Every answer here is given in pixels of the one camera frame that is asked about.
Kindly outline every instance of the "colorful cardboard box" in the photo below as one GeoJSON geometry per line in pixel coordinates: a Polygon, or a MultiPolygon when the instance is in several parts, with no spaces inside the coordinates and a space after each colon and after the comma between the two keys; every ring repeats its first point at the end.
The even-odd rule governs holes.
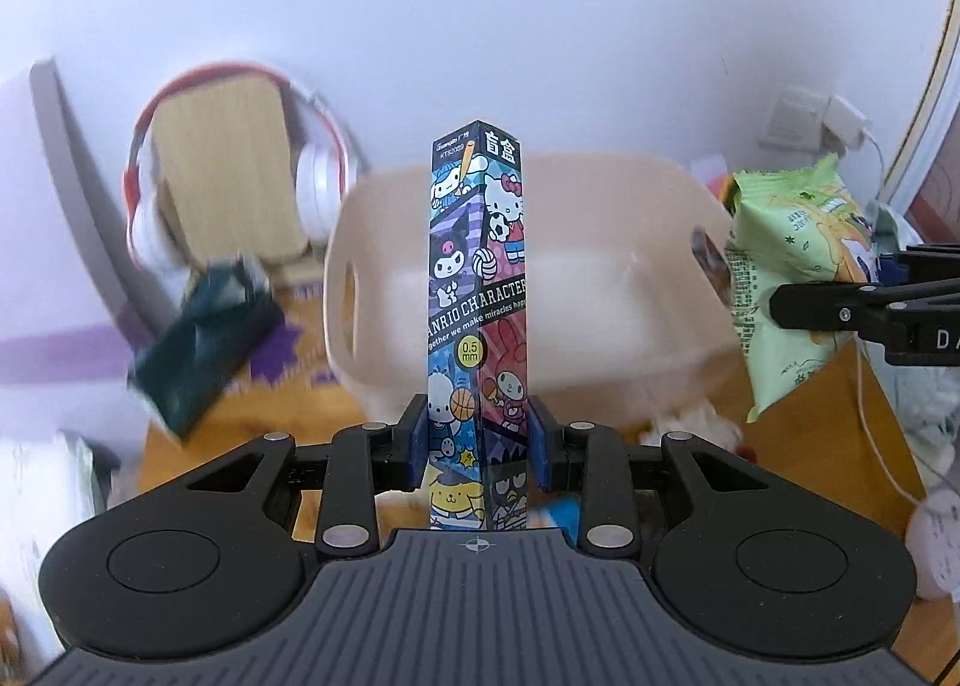
{"type": "Polygon", "coordinates": [[[435,141],[427,398],[431,526],[526,525],[520,144],[475,121],[435,141]]]}

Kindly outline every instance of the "gray ribbed panel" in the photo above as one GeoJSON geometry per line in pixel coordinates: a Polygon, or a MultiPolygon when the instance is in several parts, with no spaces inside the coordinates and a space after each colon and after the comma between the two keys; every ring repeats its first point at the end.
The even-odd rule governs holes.
{"type": "Polygon", "coordinates": [[[37,684],[924,683],[888,651],[811,666],[731,654],[674,621],[635,567],[579,555],[556,529],[480,536],[491,547],[472,552],[469,532],[400,531],[372,559],[323,568],[290,616],[234,649],[169,664],[70,651],[37,684]]]}

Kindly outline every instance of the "wall socket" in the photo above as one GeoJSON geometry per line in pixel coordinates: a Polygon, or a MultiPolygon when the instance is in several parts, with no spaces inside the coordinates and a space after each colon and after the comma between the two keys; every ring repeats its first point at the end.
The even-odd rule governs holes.
{"type": "Polygon", "coordinates": [[[786,88],[770,112],[757,141],[768,148],[816,153],[823,141],[824,112],[829,97],[803,88],[786,88]]]}

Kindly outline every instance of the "orange and white headphones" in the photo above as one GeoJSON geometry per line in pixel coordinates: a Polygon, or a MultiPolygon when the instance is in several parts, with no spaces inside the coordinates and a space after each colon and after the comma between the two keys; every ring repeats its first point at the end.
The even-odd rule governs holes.
{"type": "Polygon", "coordinates": [[[150,124],[157,107],[172,95],[208,82],[239,74],[258,74],[274,82],[280,92],[288,91],[320,119],[332,148],[307,141],[296,161],[296,208],[311,245],[324,245],[340,211],[340,204],[357,175],[357,157],[346,132],[336,122],[323,98],[311,93],[279,71],[256,63],[229,62],[200,66],[167,83],[152,98],[133,127],[130,155],[123,172],[123,199],[127,211],[127,250],[141,269],[171,271],[188,266],[176,244],[157,201],[157,175],[141,170],[140,157],[148,141],[150,124]],[[141,189],[141,173],[146,185],[141,189]]]}

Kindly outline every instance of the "red bow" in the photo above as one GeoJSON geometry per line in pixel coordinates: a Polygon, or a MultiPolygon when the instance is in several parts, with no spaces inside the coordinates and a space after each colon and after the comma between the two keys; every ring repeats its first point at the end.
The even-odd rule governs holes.
{"type": "Polygon", "coordinates": [[[503,186],[504,191],[507,191],[508,194],[513,194],[516,196],[523,195],[523,184],[515,177],[510,177],[507,174],[501,174],[500,184],[503,186]]]}

